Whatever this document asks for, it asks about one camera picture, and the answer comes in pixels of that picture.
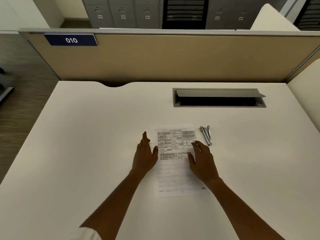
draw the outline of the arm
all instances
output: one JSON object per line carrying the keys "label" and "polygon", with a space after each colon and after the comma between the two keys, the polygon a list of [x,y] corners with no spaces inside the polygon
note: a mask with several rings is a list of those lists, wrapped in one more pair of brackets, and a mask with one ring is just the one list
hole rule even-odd
{"label": "arm", "polygon": [[192,154],[188,153],[190,168],[217,198],[238,238],[240,240],[284,240],[223,182],[209,147],[200,141],[192,145],[196,161]]}
{"label": "arm", "polygon": [[150,140],[144,132],[137,145],[132,169],[109,197],[92,213],[80,227],[98,232],[102,240],[114,240],[125,217],[131,199],[140,181],[158,160],[158,147],[151,153]]}

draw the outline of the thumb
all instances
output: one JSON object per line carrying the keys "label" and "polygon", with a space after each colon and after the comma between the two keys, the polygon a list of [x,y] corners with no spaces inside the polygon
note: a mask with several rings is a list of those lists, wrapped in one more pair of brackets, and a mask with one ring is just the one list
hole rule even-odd
{"label": "thumb", "polygon": [[193,155],[190,152],[188,152],[188,159],[190,163],[190,168],[191,170],[193,170],[193,168],[196,166],[196,163],[195,163],[195,159],[193,158]]}
{"label": "thumb", "polygon": [[158,146],[154,147],[153,152],[152,152],[152,156],[158,158]]}

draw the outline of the locker number label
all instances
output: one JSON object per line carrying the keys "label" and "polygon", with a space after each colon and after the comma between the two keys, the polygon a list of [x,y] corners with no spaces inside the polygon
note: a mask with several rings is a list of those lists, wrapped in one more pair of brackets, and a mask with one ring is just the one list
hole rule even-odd
{"label": "locker number label", "polygon": [[52,46],[98,46],[94,34],[45,33]]}

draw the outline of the desk power outlet compartment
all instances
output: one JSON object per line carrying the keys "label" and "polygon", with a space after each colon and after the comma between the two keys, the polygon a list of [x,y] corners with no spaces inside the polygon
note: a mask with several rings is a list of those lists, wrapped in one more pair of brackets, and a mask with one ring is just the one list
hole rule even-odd
{"label": "desk power outlet compartment", "polygon": [[174,107],[266,108],[256,88],[173,88]]}

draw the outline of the hand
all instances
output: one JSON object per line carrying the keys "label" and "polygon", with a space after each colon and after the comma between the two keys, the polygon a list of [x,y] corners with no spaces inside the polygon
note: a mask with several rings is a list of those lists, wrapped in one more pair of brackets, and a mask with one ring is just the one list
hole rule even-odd
{"label": "hand", "polygon": [[133,158],[131,172],[138,173],[144,177],[146,173],[153,168],[158,160],[158,147],[155,146],[151,153],[149,145],[150,140],[147,138],[147,133],[142,134],[142,140],[137,145],[137,151]]}
{"label": "hand", "polygon": [[192,172],[201,181],[203,181],[206,186],[220,179],[216,165],[214,164],[214,157],[210,153],[209,147],[202,144],[200,141],[195,141],[191,144],[193,145],[195,152],[195,160],[193,155],[188,152],[190,168]]}

